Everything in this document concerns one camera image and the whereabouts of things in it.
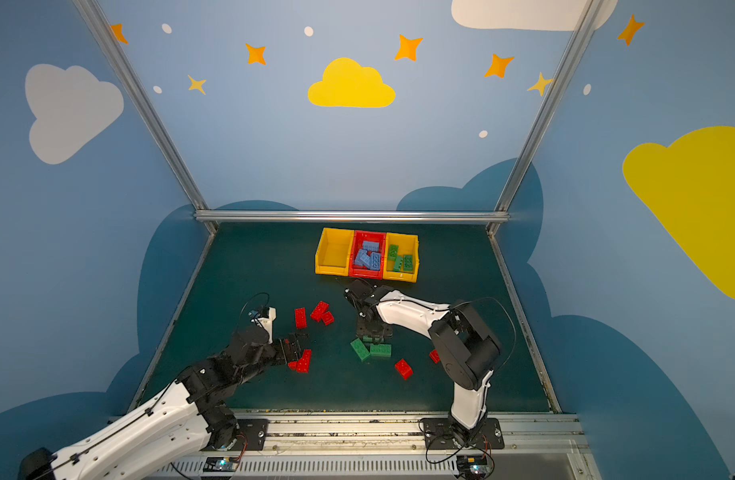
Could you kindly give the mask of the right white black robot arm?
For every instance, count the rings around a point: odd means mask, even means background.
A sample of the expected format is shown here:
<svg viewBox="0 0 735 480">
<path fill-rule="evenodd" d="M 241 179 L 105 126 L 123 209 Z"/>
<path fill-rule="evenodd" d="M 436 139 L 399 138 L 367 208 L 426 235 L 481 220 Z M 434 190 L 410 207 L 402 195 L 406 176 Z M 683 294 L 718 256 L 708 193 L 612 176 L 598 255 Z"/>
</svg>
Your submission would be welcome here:
<svg viewBox="0 0 735 480">
<path fill-rule="evenodd" d="M 489 380 L 503 354 L 501 342 L 471 302 L 438 304 L 412 298 L 388 285 L 351 282 L 344 298 L 356 311 L 356 335 L 381 343 L 402 327 L 431 340 L 451 381 L 451 428 L 471 437 L 487 418 Z"/>
</svg>

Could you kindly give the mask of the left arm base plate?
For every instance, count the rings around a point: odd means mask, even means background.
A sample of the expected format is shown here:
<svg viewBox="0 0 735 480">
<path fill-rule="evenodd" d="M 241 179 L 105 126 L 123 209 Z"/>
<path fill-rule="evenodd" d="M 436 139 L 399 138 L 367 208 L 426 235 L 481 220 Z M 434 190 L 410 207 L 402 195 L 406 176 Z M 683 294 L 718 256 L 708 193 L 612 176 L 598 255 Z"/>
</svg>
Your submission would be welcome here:
<svg viewBox="0 0 735 480">
<path fill-rule="evenodd" d="M 237 418 L 211 434 L 203 451 L 260 451 L 263 450 L 268 430 L 264 418 Z"/>
</svg>

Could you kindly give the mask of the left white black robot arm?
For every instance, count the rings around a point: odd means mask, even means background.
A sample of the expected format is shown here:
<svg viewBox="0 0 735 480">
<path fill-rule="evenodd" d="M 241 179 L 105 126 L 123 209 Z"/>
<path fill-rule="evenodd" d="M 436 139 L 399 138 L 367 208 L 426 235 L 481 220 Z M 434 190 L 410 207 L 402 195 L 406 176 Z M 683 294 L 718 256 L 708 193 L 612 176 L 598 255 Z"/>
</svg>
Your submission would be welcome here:
<svg viewBox="0 0 735 480">
<path fill-rule="evenodd" d="M 21 479 L 143 479 L 204 448 L 227 450 L 239 436 L 227 406 L 237 387 L 268 368 L 301 360 L 308 336 L 272 339 L 270 320 L 235 331 L 221 352 L 183 369 L 145 404 L 55 453 L 39 448 L 19 466 Z"/>
</svg>

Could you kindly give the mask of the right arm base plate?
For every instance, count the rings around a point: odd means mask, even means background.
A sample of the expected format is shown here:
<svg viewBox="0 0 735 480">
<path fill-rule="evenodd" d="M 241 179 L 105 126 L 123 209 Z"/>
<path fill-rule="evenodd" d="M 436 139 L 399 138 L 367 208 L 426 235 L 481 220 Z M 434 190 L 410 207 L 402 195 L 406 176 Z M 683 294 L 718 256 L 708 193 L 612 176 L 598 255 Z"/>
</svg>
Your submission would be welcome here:
<svg viewBox="0 0 735 480">
<path fill-rule="evenodd" d="M 453 421 L 453 418 L 423 418 L 419 429 L 429 451 L 455 450 L 457 448 L 501 450 L 505 438 L 499 420 L 485 418 L 473 430 L 468 430 Z"/>
</svg>

